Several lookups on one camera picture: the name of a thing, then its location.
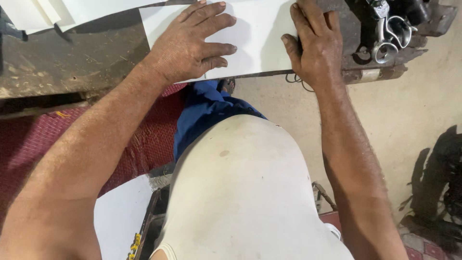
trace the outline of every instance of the white sheet of paper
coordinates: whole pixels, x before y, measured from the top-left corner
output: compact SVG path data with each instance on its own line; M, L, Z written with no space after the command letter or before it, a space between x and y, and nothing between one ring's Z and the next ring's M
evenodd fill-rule
M294 2L295 0L228 0L225 12L237 17L236 24L208 37L206 42L231 43L237 46L237 52L225 56L227 68L210 70L200 79L291 69L290 59L280 37L285 33L297 35L290 17L290 6ZM140 8L149 46L152 47L184 8L186 7Z
M140 8L141 20L145 28L149 48L152 49L157 38L167 29L169 24L189 5L155 6ZM205 80L205 75L185 82Z
M61 31L128 9L164 2L164 0L49 0L62 20Z
M51 5L49 0L37 0L40 6L42 7L45 14L48 16L48 19L51 21L51 24L55 24L56 22L61 20L58 12L56 12L53 5Z
M41 29L52 25L37 0L0 0L0 6L18 30Z
M94 225L103 260L125 260L139 233L152 195L144 174L96 200Z

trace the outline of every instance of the hand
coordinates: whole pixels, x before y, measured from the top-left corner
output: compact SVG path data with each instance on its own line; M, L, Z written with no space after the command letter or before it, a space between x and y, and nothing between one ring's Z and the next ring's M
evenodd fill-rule
M292 35L282 36L293 71L315 92L328 84L342 83L343 41L338 12L323 14L312 0L297 0L290 13L303 48L301 54Z
M154 43L142 61L173 84L201 77L216 67L227 67L221 56L231 55L237 47L232 44L206 43L205 38L236 24L236 18L222 13L225 2L207 5L206 0L186 8Z

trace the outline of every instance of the blue cloth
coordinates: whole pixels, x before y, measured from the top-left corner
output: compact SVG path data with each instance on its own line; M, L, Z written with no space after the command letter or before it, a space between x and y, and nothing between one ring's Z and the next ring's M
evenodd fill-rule
M192 86L176 124L173 143L175 162L203 132L227 118L249 114L266 119L244 100L233 98L226 91L218 92L218 83L218 80L210 80L197 82Z

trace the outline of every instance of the red mat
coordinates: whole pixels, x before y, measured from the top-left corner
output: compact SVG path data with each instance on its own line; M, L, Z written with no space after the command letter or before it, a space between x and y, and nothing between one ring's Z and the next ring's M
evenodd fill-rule
M135 132L112 176L100 191L100 196L115 187L173 161L173 135L176 121L184 106L186 86L169 86L146 115ZM0 230L7 207L34 165L53 143L88 107L61 111L34 119L24 117L0 121Z

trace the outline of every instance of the forearm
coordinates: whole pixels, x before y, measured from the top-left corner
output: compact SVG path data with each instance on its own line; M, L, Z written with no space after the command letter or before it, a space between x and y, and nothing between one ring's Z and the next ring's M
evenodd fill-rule
M405 259L380 165L345 85L334 84L319 91L317 97L324 163L339 208L345 244L357 260Z
M164 85L161 77L148 75L142 64L135 67L51 147L19 197L96 199Z

